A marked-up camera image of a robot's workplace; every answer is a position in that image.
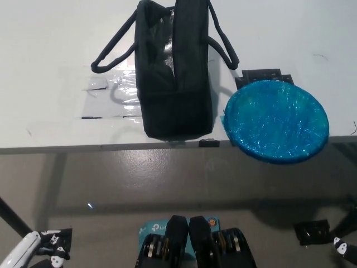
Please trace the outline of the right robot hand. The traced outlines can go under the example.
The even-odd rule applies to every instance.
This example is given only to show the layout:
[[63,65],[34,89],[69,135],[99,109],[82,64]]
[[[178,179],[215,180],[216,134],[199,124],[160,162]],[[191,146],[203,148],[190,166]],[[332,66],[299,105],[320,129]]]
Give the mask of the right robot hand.
[[348,244],[338,237],[335,237],[333,244],[337,253],[346,261],[357,264],[357,249],[356,246]]

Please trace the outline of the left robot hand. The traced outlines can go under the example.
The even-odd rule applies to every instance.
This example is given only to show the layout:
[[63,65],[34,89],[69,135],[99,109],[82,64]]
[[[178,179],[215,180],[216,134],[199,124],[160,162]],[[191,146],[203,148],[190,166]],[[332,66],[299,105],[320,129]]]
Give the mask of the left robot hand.
[[2,261],[1,267],[28,267],[37,255],[49,258],[35,263],[33,267],[63,267],[64,262],[70,259],[72,234],[71,228],[30,232]]

